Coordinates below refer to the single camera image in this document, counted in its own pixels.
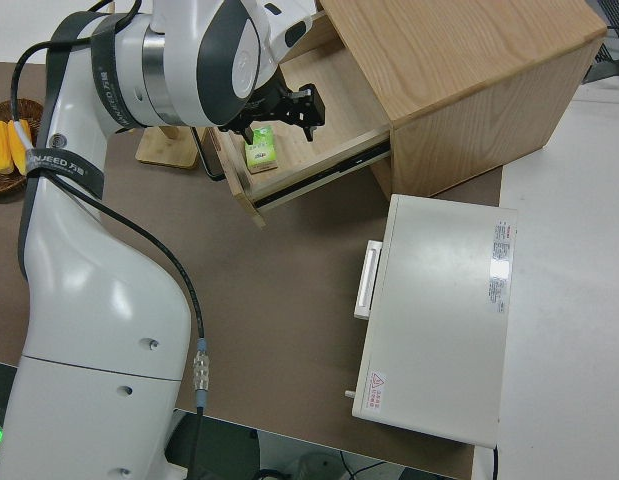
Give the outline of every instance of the corn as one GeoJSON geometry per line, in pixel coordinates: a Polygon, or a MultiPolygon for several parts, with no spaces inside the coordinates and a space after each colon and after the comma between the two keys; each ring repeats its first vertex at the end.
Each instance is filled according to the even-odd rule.
{"type": "Polygon", "coordinates": [[[7,140],[7,124],[0,120],[0,173],[8,175],[13,172],[13,161],[7,140]]]}
{"type": "MultiPolygon", "coordinates": [[[[20,123],[22,124],[22,129],[27,134],[29,141],[31,141],[31,130],[29,129],[29,123],[27,123],[26,120],[20,120],[20,123]]],[[[13,163],[15,163],[16,167],[18,167],[20,175],[25,175],[27,173],[26,151],[24,145],[20,141],[18,132],[16,132],[13,120],[9,120],[9,123],[7,124],[7,135],[9,136],[9,149],[11,150],[11,158],[13,159],[13,163]]]]}

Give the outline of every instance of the metal connector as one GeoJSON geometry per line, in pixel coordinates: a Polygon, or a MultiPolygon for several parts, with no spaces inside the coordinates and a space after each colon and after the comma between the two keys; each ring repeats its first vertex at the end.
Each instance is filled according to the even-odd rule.
{"type": "Polygon", "coordinates": [[[196,390],[209,390],[209,363],[207,352],[196,352],[193,359],[193,385],[196,390]]]}

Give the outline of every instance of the device handle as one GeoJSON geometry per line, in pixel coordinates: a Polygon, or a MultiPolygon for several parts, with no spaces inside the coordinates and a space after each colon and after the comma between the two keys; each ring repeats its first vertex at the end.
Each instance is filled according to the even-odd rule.
{"type": "Polygon", "coordinates": [[[378,273],[378,262],[380,261],[381,250],[382,242],[369,240],[367,243],[365,263],[362,267],[360,286],[358,287],[358,297],[356,298],[356,308],[353,313],[354,317],[361,320],[369,320],[371,301],[373,299],[373,290],[376,285],[376,274],[378,273]]]}

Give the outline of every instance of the wooden cabinet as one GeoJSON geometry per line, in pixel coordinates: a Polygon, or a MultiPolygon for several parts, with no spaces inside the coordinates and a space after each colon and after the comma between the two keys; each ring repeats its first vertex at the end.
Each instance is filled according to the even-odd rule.
{"type": "Polygon", "coordinates": [[[321,3],[281,65],[290,88],[314,83],[324,100],[314,142],[276,122],[279,166],[250,174],[243,140],[211,133],[258,223],[370,163],[385,194],[430,196],[541,148],[606,32],[584,0],[321,3]]]}

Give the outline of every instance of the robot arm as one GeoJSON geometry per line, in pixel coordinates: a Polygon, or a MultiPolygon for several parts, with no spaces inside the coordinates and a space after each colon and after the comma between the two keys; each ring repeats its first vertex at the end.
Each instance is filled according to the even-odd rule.
{"type": "Polygon", "coordinates": [[[276,4],[155,0],[152,15],[121,31],[121,16],[80,12],[54,34],[90,42],[47,57],[19,244],[29,330],[0,480],[184,478],[163,450],[189,344],[187,301],[162,268],[108,234],[96,209],[36,172],[96,198],[108,138],[120,130],[220,125],[248,139],[258,118],[305,132],[323,124],[315,88],[290,92],[278,70],[310,18],[291,0],[276,4]],[[309,108],[302,122],[290,113],[299,108],[309,108]]]}

